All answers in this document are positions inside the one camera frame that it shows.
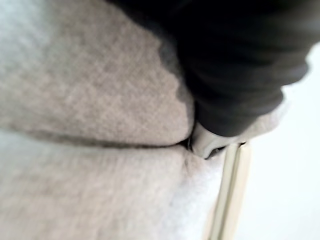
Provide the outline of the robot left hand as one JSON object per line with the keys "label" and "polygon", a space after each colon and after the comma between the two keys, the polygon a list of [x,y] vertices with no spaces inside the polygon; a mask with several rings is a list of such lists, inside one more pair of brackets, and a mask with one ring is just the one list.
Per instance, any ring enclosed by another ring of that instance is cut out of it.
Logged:
{"label": "robot left hand", "polygon": [[174,40],[196,106],[189,139],[207,159],[283,101],[308,71],[320,40],[317,0],[117,0],[141,24]]}

